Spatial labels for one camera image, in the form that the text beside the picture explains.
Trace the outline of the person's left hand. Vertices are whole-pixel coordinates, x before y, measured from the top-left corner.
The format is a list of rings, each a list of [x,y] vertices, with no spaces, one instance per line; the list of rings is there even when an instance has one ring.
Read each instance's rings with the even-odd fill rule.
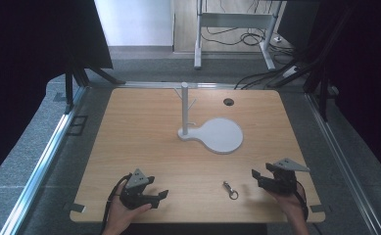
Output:
[[[129,210],[126,208],[119,199],[123,186],[124,183],[121,183],[118,186],[115,195],[110,200],[108,218],[103,232],[105,230],[124,231],[136,216],[148,211],[151,208],[150,204],[141,206],[135,210]]]

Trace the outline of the black curtain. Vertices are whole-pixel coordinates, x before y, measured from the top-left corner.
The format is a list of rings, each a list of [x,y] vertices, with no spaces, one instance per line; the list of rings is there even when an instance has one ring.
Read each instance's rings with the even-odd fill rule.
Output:
[[[334,26],[350,17],[324,68],[339,90],[336,104],[381,163],[381,0],[285,0],[278,33],[311,63]]]
[[[95,0],[0,0],[0,165],[71,67],[110,69]]]

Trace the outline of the aluminium rail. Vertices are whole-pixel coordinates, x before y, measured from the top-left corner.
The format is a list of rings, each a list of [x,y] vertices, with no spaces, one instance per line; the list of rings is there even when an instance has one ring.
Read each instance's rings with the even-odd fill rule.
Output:
[[[127,81],[125,84],[117,84],[119,88],[155,88],[172,89],[180,88],[182,82],[151,82],[151,81]],[[189,88],[193,89],[234,89],[235,84],[214,83],[214,82],[186,82]]]
[[[59,116],[59,120],[50,134],[47,144],[44,146],[42,153],[39,155],[35,166],[30,173],[24,186],[15,186],[15,189],[20,189],[21,193],[16,199],[16,202],[10,211],[7,220],[4,222],[0,235],[17,235],[30,206],[32,205],[38,190],[41,187],[47,171],[53,162],[56,153],[65,137],[70,123],[73,120],[74,113],[79,108],[79,103],[86,92],[85,87],[78,87],[73,96],[73,107],[66,110],[64,109]]]
[[[370,232],[371,235],[381,235],[381,222],[377,213],[367,198],[359,180],[353,172],[346,156],[339,145],[330,125],[324,120],[319,113],[318,105],[315,99],[310,94],[305,94],[305,98],[310,105],[312,114],[317,122],[317,125],[322,132],[324,139],[332,153],[332,156],[341,171],[343,178],[353,196],[357,208]]]

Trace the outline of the person's right hand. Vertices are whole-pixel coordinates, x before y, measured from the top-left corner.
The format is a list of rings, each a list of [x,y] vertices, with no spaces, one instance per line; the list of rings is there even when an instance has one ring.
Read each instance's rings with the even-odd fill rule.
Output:
[[[306,221],[305,213],[299,200],[301,198],[305,202],[306,194],[304,187],[300,183],[297,184],[297,192],[290,195],[280,195],[271,191],[267,191],[267,193],[276,200],[290,222]]]

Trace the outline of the white peg stand round base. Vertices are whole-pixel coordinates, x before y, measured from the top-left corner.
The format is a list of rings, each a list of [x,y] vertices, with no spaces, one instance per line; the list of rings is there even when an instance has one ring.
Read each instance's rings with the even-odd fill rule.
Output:
[[[180,84],[174,89],[181,100],[181,127],[177,136],[182,141],[197,141],[209,151],[226,155],[236,151],[243,143],[244,135],[240,125],[226,117],[215,117],[205,121],[199,127],[191,127],[189,111],[195,101],[189,103],[189,85]]]

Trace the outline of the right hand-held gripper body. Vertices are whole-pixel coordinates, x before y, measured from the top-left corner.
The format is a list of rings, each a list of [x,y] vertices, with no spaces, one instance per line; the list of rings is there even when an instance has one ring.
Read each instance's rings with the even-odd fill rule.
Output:
[[[274,193],[289,195],[297,190],[296,171],[310,172],[310,169],[291,159],[283,159],[272,165],[281,168],[272,172],[273,177],[262,177],[262,188]]]

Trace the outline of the black metal stand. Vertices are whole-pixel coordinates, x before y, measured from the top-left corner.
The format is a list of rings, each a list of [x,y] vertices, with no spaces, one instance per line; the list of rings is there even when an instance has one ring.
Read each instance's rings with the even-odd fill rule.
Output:
[[[102,78],[106,79],[112,84],[125,84],[125,81],[117,79],[107,72],[94,67],[88,67],[89,70],[92,70]],[[73,80],[80,87],[86,87],[89,84],[89,78],[85,72],[85,68],[78,66],[68,66],[65,73],[65,90],[66,90],[66,109],[65,114],[69,114],[74,107],[74,96],[73,96]]]
[[[326,75],[325,66],[315,68],[307,78],[303,89],[306,93],[312,93],[319,88],[318,95],[318,112],[324,121],[327,121],[326,106],[328,98],[328,76]]]

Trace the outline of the metal keychain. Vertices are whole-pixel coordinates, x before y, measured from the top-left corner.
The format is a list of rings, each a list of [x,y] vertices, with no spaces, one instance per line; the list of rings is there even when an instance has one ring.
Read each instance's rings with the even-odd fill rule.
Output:
[[[228,197],[231,200],[237,200],[239,198],[239,193],[235,189],[233,189],[227,181],[224,181],[222,185],[226,189]]]

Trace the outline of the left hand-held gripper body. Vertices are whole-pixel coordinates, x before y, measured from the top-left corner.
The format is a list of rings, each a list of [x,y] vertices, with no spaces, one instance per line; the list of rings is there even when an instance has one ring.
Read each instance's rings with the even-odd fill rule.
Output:
[[[129,210],[135,210],[141,206],[155,204],[155,197],[144,195],[143,191],[147,185],[154,182],[154,176],[146,176],[139,168],[128,175],[128,179],[120,192],[121,203]]]

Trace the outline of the white metal desk frame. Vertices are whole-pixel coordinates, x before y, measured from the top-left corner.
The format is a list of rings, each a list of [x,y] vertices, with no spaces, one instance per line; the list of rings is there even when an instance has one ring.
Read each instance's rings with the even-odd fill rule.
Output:
[[[202,28],[224,27],[224,28],[258,28],[265,30],[265,39],[260,42],[262,56],[270,71],[275,71],[274,62],[271,59],[268,48],[272,39],[282,2],[278,1],[272,14],[227,14],[208,13],[203,11],[203,0],[197,0],[197,34],[194,49],[194,68],[198,70],[202,66]]]

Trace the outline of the white power strip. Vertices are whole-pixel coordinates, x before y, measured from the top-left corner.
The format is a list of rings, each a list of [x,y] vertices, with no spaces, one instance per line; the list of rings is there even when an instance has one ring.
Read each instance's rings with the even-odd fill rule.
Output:
[[[297,66],[292,66],[291,68],[287,69],[284,73],[283,73],[283,77],[286,78],[294,73],[296,73],[297,71],[299,70],[299,68]]]

